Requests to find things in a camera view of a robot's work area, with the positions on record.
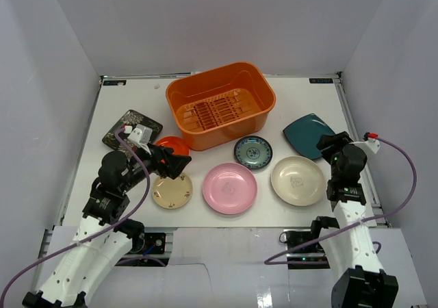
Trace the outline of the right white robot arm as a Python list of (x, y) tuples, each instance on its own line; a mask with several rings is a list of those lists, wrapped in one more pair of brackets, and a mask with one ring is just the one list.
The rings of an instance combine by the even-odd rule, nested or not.
[(332, 307), (392, 307), (398, 281), (378, 258), (366, 216), (366, 199), (359, 180), (368, 156), (380, 149), (375, 134), (361, 142), (346, 132), (323, 135), (316, 147), (331, 167), (326, 196), (333, 216), (319, 216), (309, 235), (310, 247), (325, 252), (337, 281)]

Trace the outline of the teal square plate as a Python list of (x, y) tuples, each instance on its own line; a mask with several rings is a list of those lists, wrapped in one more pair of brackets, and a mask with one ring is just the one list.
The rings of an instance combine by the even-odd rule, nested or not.
[(321, 136), (332, 136), (335, 132), (316, 114), (307, 114), (290, 123), (283, 130), (285, 139), (299, 155), (310, 160), (322, 157), (317, 148)]

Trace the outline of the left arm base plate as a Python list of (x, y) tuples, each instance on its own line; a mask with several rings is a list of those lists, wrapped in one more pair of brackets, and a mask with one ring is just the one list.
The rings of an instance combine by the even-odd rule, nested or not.
[(123, 267), (166, 267), (165, 233), (143, 233), (133, 248), (116, 264)]

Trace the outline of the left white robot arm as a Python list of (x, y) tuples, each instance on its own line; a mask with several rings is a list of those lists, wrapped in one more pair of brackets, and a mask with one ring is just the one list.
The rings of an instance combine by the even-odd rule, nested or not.
[(24, 307), (87, 307), (104, 278), (128, 252), (144, 246), (144, 225), (125, 213), (128, 191), (155, 173), (176, 179), (191, 162), (187, 155), (147, 144), (127, 157), (111, 151), (101, 160), (70, 248), (39, 290), (26, 293)]

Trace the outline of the cream white round plate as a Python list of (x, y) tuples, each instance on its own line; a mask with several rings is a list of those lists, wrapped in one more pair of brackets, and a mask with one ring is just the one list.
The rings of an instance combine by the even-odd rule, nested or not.
[(285, 157), (270, 175), (276, 195), (298, 207), (314, 205), (326, 195), (326, 178), (318, 165), (301, 156)]

